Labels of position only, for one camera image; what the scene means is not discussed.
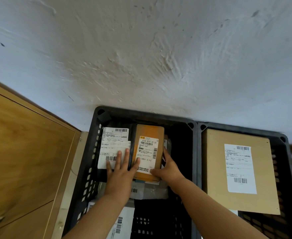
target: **large brown cardboard box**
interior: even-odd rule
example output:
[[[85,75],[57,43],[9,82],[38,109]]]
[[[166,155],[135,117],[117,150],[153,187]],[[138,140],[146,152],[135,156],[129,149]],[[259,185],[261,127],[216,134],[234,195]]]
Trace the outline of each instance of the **large brown cardboard box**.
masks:
[[[140,157],[141,162],[134,178],[158,182],[159,178],[150,173],[151,169],[160,169],[164,151],[165,129],[161,126],[138,124],[134,142],[132,164]]]
[[[280,214],[269,139],[207,129],[202,174],[203,190],[227,209]]]

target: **person's right arm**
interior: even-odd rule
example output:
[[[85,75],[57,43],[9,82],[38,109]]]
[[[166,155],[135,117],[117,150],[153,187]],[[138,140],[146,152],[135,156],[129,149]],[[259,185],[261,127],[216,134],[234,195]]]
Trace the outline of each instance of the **person's right arm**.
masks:
[[[179,171],[167,150],[164,150],[165,168],[150,172],[167,182],[178,194],[204,239],[210,238],[264,238],[252,225],[213,200]]]

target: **floor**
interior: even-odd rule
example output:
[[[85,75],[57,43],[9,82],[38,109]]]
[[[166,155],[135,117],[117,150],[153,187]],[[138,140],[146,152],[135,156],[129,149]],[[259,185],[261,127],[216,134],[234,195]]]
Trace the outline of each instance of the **floor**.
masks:
[[[64,229],[67,213],[69,211],[71,199],[72,199],[72,194],[75,186],[75,182],[78,176],[78,171],[80,168],[85,144],[88,138],[88,132],[82,132],[78,147],[76,149],[76,153],[74,156],[73,164],[72,164],[72,169],[69,174],[69,179],[66,184],[65,192],[63,195],[63,199],[61,202],[61,207],[60,211],[57,217],[57,221],[54,226],[54,231],[52,234],[52,239],[61,239],[62,237],[62,232]]]

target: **white wall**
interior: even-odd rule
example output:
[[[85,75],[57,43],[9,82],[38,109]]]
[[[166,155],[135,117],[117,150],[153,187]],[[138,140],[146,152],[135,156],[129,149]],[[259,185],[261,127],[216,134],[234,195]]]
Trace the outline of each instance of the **white wall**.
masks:
[[[0,0],[0,43],[0,81],[80,130],[103,104],[292,143],[292,0]]]

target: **wooden furniture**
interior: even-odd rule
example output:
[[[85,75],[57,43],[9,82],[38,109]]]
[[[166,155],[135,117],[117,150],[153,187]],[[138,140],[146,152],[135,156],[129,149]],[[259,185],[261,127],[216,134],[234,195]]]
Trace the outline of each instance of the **wooden furniture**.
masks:
[[[51,238],[80,134],[0,86],[0,238]]]

